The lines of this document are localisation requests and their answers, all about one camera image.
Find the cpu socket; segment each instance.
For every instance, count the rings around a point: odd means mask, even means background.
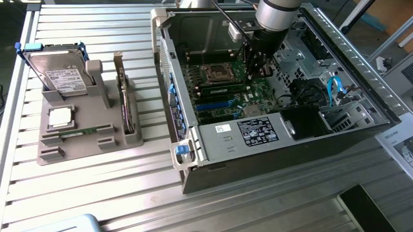
[[[235,79],[231,64],[206,64],[200,67],[206,71],[207,80],[210,83],[232,81]]]

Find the gray plastic stand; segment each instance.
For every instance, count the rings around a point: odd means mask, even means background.
[[[87,61],[85,67],[87,73],[96,82],[95,86],[87,87],[85,95],[62,98],[57,91],[42,92],[38,165],[73,160],[143,144],[132,81],[129,81],[128,97],[135,133],[124,134],[116,81],[103,82],[99,60]],[[52,109],[62,107],[71,108],[72,121],[64,127],[49,129],[48,113]],[[95,129],[95,133],[84,132],[83,135],[62,138],[58,136],[61,132],[81,129],[87,129],[85,131]]]

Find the motherboard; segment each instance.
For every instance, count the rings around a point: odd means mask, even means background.
[[[274,108],[271,87],[263,78],[247,80],[240,58],[231,62],[187,63],[180,68],[200,125],[259,116]]]

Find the paper manual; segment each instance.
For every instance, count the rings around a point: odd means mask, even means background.
[[[375,138],[413,179],[413,114],[405,113],[399,119],[402,122]]]

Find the metal workbench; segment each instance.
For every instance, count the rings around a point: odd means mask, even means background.
[[[115,79],[112,52],[124,52],[145,143],[38,166],[41,83],[17,58],[0,129],[1,231],[84,213],[104,231],[357,231],[335,199],[355,184],[397,231],[413,231],[413,181],[374,139],[334,157],[181,195],[149,50],[149,10],[165,6],[44,5],[26,13],[20,42],[81,40],[89,58],[103,62],[105,80]]]

